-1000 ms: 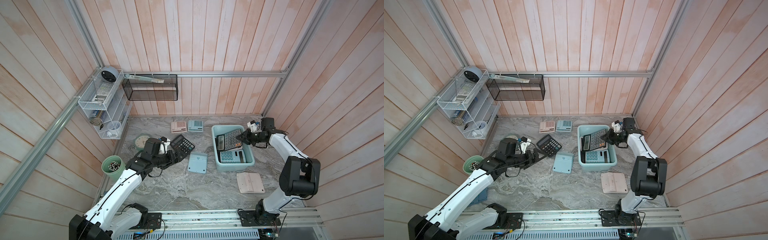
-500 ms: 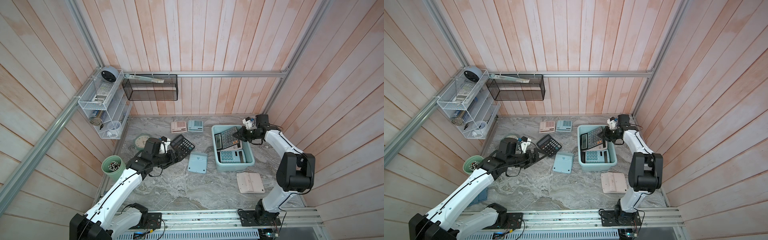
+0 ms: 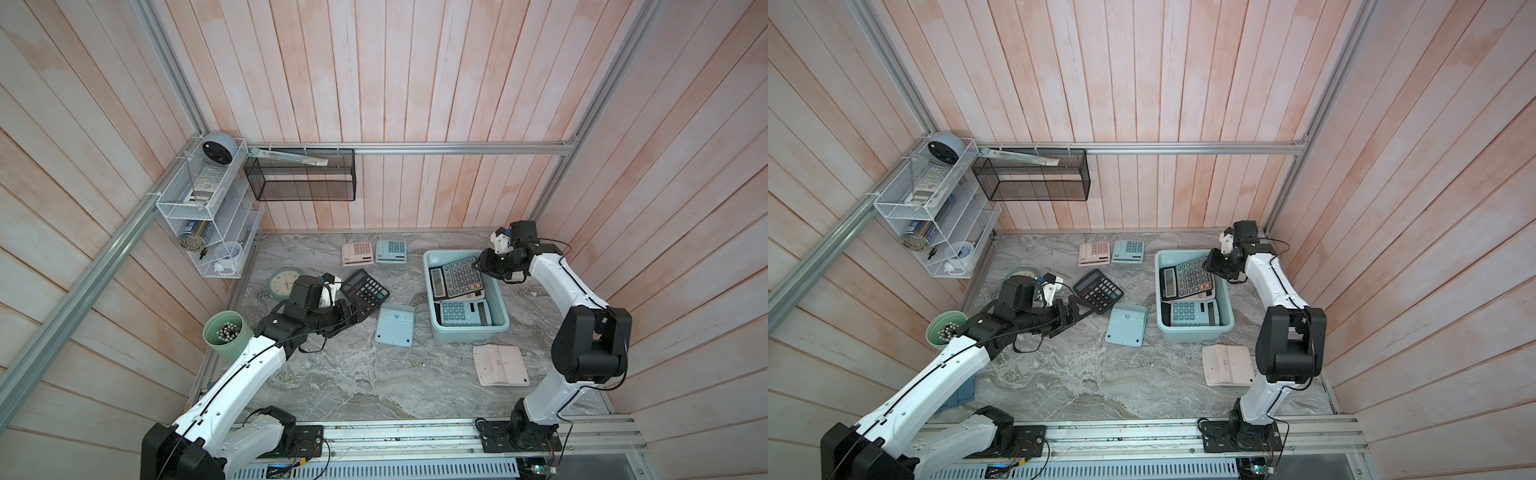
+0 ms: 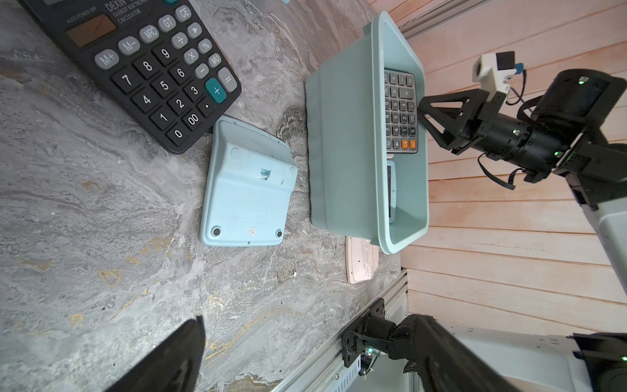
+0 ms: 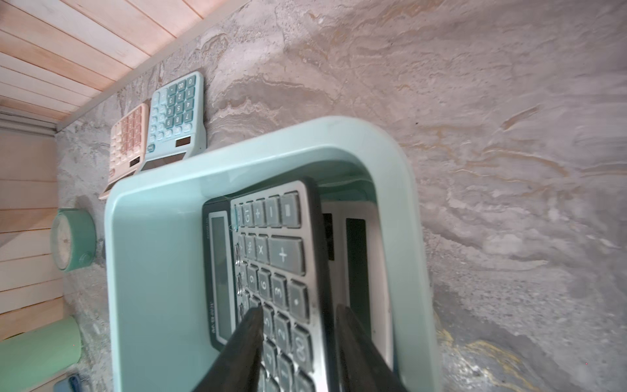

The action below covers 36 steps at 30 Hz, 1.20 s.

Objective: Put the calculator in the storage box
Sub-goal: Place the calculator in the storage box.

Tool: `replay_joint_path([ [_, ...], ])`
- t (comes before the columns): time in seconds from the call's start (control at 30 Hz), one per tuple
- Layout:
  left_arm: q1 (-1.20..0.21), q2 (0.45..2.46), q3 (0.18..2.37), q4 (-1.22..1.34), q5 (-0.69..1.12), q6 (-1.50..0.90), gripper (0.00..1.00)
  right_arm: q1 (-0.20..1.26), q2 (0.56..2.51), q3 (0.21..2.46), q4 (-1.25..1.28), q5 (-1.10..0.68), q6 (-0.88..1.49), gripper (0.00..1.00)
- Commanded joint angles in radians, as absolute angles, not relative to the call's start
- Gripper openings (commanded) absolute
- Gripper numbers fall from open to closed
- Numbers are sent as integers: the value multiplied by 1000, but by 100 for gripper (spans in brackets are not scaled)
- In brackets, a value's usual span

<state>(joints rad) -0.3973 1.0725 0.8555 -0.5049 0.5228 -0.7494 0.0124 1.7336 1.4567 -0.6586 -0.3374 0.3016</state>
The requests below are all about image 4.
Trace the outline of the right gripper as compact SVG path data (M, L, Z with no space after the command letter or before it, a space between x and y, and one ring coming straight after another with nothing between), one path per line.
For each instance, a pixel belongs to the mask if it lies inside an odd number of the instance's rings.
M546 114L535 120L498 114L486 136L481 134L483 122L475 120L497 113L504 101L502 91L481 88L425 96L417 106L417 119L441 148L454 155L475 148L490 159L520 168L524 181L543 181L570 150L583 125Z

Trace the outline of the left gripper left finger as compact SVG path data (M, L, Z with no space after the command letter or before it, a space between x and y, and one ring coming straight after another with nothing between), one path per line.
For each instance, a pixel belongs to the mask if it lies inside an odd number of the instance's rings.
M193 391L206 344L203 317L185 321L109 391Z

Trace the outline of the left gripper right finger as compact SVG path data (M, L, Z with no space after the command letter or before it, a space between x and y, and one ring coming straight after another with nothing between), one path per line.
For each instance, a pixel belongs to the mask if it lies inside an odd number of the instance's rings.
M516 391L504 377L458 341L433 317L410 315L407 373L426 391Z

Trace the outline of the large black desk calculator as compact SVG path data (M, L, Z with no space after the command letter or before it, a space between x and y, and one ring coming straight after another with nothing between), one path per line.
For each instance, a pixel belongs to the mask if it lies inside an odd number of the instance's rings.
M385 69L384 84L387 153L415 154L418 152L415 76Z

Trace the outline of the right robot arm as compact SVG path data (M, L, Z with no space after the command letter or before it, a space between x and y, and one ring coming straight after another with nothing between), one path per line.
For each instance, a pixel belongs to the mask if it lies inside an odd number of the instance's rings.
M626 280L626 147L601 127L626 82L596 70L559 73L543 96L515 117L501 113L506 90L479 88L426 96L419 121L441 148L468 149L514 165L528 183L564 178ZM625 333L538 336L442 326L409 318L413 353L405 369L426 391L515 391L519 383L553 391L623 391Z

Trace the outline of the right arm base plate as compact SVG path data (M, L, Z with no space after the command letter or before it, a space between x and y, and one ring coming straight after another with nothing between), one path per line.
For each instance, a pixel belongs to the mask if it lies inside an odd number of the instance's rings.
M409 342L406 321L392 322L385 300L379 297L341 333L341 356L346 368L359 359L359 377L365 377L382 354L393 360L408 359Z

